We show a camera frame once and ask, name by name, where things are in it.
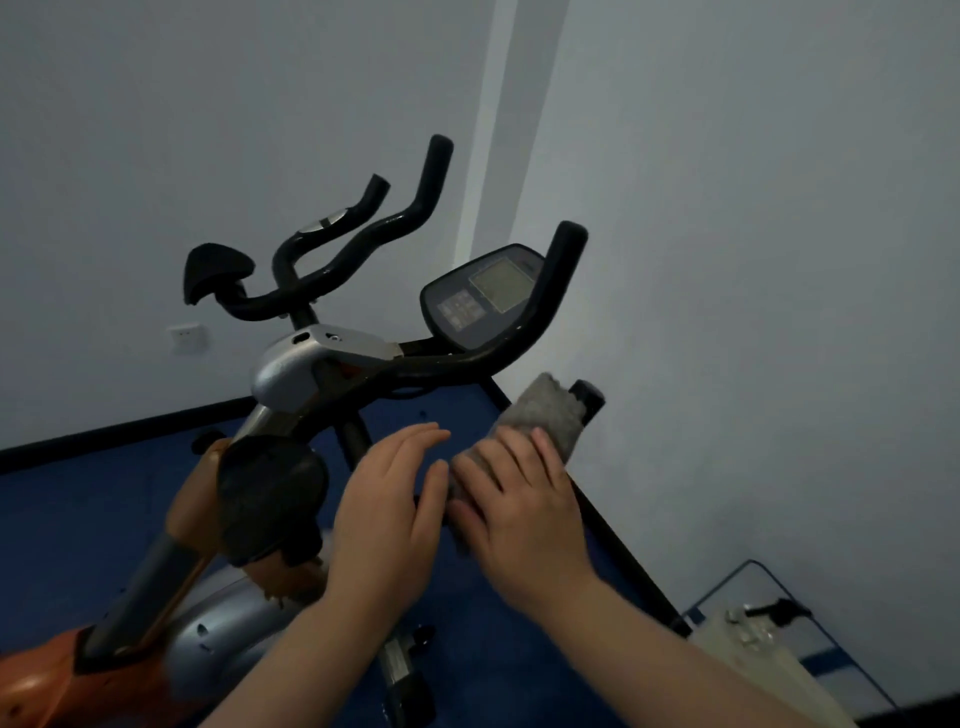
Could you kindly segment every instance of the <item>blue carpet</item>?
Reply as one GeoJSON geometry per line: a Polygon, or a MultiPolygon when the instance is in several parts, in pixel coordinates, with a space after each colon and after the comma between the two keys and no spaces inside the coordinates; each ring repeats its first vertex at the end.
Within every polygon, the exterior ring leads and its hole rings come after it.
{"type": "MultiPolygon", "coordinates": [[[[468,448],[497,414],[479,386],[383,400],[363,411],[374,441],[415,422],[449,428],[453,436],[436,448],[435,458],[468,448]]],[[[220,428],[232,434],[239,425],[220,428]]],[[[0,476],[0,573],[5,593],[15,593],[0,600],[0,651],[42,643],[105,612],[193,468],[190,443],[196,434],[185,431],[0,476]]],[[[332,432],[321,434],[313,447],[330,470],[319,516],[321,526],[330,527],[348,467],[332,432]]],[[[589,533],[588,546],[600,575],[642,606],[589,533]]],[[[417,658],[436,699],[437,728],[621,725],[541,631],[500,600],[472,560],[457,555],[448,533],[433,580],[406,621],[437,627],[429,650],[417,658]]],[[[336,725],[386,725],[383,695],[373,666],[336,725]]]]}

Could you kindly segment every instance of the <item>stationary bike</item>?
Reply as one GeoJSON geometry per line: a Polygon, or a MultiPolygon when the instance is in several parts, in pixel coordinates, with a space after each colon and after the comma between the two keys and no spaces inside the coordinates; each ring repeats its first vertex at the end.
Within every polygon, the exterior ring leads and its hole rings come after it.
{"type": "MultiPolygon", "coordinates": [[[[164,530],[104,618],[0,658],[0,726],[176,725],[222,697],[324,591],[330,543],[316,517],[328,477],[308,443],[332,427],[353,469],[371,446],[362,407],[491,376],[540,338],[587,242],[574,223],[560,223],[546,257],[510,245],[429,283],[420,293],[427,339],[385,341],[321,323],[311,307],[381,245],[426,222],[452,153],[449,139],[433,136],[413,203],[367,225],[303,278],[297,260],[368,223],[390,185],[374,175],[356,205],[296,232],[274,255],[269,294],[247,295],[242,281],[254,263],[243,253],[214,243],[190,252],[186,303],[212,295],[244,321],[289,317],[294,332],[253,367],[253,412],[232,439],[204,443],[164,530]],[[218,555],[229,566],[201,580],[218,555]]],[[[380,653],[386,712],[398,728],[433,717],[409,655],[418,639],[394,635],[380,653]]]]}

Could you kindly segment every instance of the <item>white wall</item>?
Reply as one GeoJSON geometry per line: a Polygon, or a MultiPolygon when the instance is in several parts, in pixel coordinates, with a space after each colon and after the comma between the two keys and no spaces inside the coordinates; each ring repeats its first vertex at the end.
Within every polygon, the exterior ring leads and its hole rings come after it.
{"type": "Polygon", "coordinates": [[[0,5],[0,448],[248,394],[289,325],[185,306],[187,252],[246,252],[248,290],[266,292],[284,237],[373,172],[394,185],[383,212],[403,208],[445,133],[458,146],[433,219],[318,307],[425,335],[417,295],[453,257],[492,5],[0,5]],[[165,327],[190,321],[210,352],[171,356],[165,327]]]}
{"type": "Polygon", "coordinates": [[[903,702],[960,686],[958,37],[932,0],[571,0],[511,241],[591,238],[498,378],[607,393],[571,469],[676,605],[758,558],[903,702]]]}

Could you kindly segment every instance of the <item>wall socket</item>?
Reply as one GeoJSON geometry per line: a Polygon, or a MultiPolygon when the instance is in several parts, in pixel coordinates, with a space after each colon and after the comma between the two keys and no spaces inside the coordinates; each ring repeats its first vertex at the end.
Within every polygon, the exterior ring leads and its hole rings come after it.
{"type": "Polygon", "coordinates": [[[203,324],[177,324],[167,327],[171,352],[175,354],[203,353],[209,344],[206,327],[203,324]]]}

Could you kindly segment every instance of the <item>black handlebar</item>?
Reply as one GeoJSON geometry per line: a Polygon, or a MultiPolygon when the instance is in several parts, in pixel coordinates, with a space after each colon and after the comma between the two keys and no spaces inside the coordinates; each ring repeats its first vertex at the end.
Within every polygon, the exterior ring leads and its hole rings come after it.
{"type": "Polygon", "coordinates": [[[492,376],[513,364],[553,321],[587,238],[587,230],[576,223],[563,221],[557,226],[522,313],[510,328],[479,349],[446,356],[400,357],[339,382],[331,382],[322,371],[315,372],[321,398],[300,419],[294,437],[309,441],[333,425],[338,414],[359,410],[396,389],[466,384],[492,376]]]}
{"type": "Polygon", "coordinates": [[[294,268],[297,261],[310,251],[369,222],[380,209],[389,191],[390,183],[379,175],[373,175],[360,202],[348,207],[339,218],[328,224],[325,223],[329,218],[324,218],[315,229],[297,231],[285,240],[274,253],[273,268],[276,284],[280,288],[291,288],[297,285],[300,281],[294,268]]]}
{"type": "MultiPolygon", "coordinates": [[[[236,282],[215,291],[217,302],[235,318],[243,321],[265,321],[310,305],[314,299],[343,285],[373,251],[385,243],[410,234],[427,221],[440,200],[452,156],[453,142],[445,136],[435,134],[430,139],[426,161],[420,173],[417,196],[410,206],[363,228],[327,265],[305,278],[298,279],[293,285],[278,288],[264,296],[248,298],[243,286],[236,282]]],[[[373,184],[371,181],[371,185],[368,185],[368,192],[373,184]]],[[[306,250],[312,247],[316,246],[310,244],[306,250]]]]}

